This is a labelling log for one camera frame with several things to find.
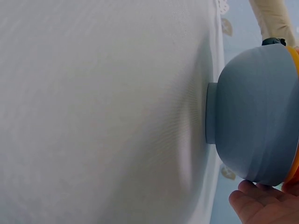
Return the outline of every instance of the orange rim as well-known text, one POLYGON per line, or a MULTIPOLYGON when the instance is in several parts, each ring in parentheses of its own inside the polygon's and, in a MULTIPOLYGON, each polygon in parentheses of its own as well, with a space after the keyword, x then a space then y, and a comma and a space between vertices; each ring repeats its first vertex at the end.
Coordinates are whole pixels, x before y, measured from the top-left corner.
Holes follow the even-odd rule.
MULTIPOLYGON (((286 49, 290 52, 295 66, 296 66, 296 70, 297 70, 297 74, 299 77, 299 54, 297 53, 297 51, 294 48, 291 48, 289 46, 286 46, 286 49)), ((287 178, 285 179, 285 184, 287 183, 294 183, 299 181, 299 145, 297 146, 297 152, 295 155, 295 159, 294 162, 292 164, 291 170, 288 173, 287 178)))

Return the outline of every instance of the white fabric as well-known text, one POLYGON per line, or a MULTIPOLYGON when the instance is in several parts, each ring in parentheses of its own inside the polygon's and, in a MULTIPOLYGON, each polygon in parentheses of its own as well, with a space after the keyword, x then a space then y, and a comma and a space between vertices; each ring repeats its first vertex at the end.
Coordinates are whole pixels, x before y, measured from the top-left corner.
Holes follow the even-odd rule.
POLYGON ((184 224, 209 213, 218 170, 205 96, 222 60, 213 1, 0 10, 1 224, 184 224))

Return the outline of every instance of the blue bowl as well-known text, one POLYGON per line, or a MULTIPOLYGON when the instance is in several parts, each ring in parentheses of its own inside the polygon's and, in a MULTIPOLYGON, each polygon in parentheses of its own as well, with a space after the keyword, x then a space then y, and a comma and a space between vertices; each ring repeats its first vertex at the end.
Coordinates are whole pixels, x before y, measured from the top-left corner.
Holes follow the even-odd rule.
POLYGON ((299 137, 299 82, 294 60, 281 44, 247 50, 210 83, 206 141, 241 178, 283 182, 299 137))

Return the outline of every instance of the beige sleeve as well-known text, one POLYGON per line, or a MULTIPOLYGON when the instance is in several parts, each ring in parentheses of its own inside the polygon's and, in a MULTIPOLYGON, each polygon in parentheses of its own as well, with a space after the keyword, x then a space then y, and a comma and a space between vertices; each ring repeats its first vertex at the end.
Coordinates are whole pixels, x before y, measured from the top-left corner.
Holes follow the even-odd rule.
POLYGON ((296 47, 291 19, 284 0, 249 0, 263 40, 275 37, 285 39, 287 45, 296 47))

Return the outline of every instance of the finger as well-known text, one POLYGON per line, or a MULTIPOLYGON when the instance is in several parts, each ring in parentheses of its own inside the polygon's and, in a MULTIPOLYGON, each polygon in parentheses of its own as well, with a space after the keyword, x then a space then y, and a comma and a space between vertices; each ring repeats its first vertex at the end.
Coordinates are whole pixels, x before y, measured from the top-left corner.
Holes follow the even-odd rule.
POLYGON ((271 195, 268 195, 267 192, 259 189, 256 185, 249 181, 242 181, 239 184, 238 189, 244 194, 252 197, 257 200, 262 205, 268 205, 271 203, 277 203, 279 200, 271 195))
POLYGON ((297 184, 284 184, 282 185, 282 191, 294 196, 299 196, 299 183, 297 184))
POLYGON ((262 184, 256 185, 259 189, 265 191, 268 195, 277 198, 279 201, 284 202, 285 200, 295 199, 294 195, 286 194, 280 190, 277 190, 271 186, 266 186, 262 184))
POLYGON ((251 217, 253 217, 259 210, 263 209, 262 204, 239 190, 231 193, 229 196, 229 203, 242 223, 247 223, 251 217))

